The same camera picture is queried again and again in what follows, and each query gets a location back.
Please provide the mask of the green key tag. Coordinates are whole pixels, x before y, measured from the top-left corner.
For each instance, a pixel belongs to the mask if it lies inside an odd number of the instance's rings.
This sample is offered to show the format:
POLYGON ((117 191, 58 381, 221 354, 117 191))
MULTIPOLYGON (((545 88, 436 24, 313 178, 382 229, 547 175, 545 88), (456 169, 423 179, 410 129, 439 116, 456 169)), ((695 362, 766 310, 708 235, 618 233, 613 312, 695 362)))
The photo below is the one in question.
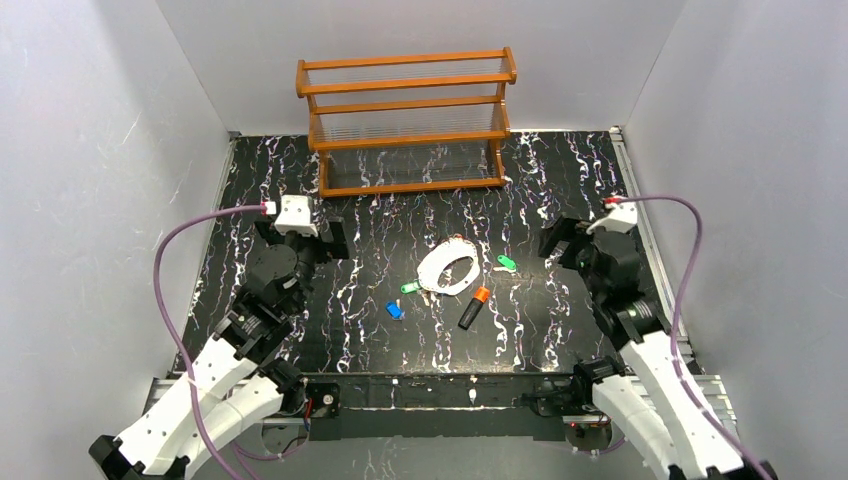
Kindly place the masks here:
POLYGON ((499 255, 497 257, 497 261, 506 270, 509 270, 509 271, 516 271, 517 270, 516 262, 508 256, 499 255))
POLYGON ((420 289, 421 285, 417 281, 406 283, 400 287, 400 291, 402 294, 414 293, 419 291, 420 289))

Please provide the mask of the blue key tag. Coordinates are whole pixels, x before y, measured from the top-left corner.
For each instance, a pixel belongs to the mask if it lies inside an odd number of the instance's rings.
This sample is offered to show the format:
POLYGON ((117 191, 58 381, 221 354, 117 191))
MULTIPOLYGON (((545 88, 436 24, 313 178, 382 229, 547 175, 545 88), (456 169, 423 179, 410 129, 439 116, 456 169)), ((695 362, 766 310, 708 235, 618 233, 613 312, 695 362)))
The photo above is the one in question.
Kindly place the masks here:
POLYGON ((394 320, 402 320, 404 318, 405 313, 397 302, 387 302, 385 310, 394 320))

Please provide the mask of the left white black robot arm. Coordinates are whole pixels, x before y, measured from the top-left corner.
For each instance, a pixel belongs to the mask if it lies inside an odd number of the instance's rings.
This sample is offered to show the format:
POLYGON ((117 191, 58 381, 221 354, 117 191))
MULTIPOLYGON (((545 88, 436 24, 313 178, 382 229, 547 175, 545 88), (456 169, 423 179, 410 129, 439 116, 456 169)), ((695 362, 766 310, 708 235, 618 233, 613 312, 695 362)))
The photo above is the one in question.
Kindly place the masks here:
POLYGON ((255 423, 305 411, 303 375, 277 354, 306 311, 316 267, 350 256, 342 222, 328 226, 283 213, 256 220, 266 246, 202 350, 138 420, 90 446, 104 478, 191 479, 255 423))

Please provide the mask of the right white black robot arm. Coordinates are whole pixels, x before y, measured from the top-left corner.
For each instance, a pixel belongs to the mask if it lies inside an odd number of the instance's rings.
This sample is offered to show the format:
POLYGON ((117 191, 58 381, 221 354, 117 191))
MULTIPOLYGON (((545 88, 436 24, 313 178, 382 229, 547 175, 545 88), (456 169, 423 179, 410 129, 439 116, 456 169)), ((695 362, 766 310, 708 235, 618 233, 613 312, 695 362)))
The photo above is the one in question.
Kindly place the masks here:
POLYGON ((671 325, 642 287, 634 225, 562 216, 541 235, 541 257, 565 246, 559 263, 584 282, 596 324, 617 353, 574 366, 573 398, 608 416, 658 479, 772 478, 768 463, 734 447, 675 358, 671 325))

